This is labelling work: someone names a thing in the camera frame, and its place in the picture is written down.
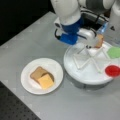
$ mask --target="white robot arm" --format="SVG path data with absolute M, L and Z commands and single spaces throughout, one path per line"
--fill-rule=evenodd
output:
M 82 36 L 87 40 L 87 45 L 95 46 L 97 43 L 95 31 L 81 27 L 83 22 L 80 6 L 86 7 L 97 14 L 101 14 L 110 9 L 114 1 L 115 0 L 51 0 L 64 33 L 61 41 L 73 45 L 76 43 L 78 37 Z

